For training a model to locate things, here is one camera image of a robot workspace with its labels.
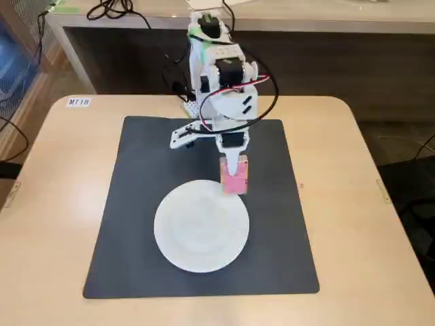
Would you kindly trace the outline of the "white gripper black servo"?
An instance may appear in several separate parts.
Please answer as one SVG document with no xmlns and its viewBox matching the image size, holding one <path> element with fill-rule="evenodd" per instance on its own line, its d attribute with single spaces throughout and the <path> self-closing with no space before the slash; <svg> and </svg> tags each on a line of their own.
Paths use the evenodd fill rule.
<svg viewBox="0 0 435 326">
<path fill-rule="evenodd" d="M 224 154 L 224 165 L 230 176 L 237 173 L 239 156 L 247 149 L 250 135 L 248 129 L 222 133 L 215 136 L 217 149 Z"/>
</svg>

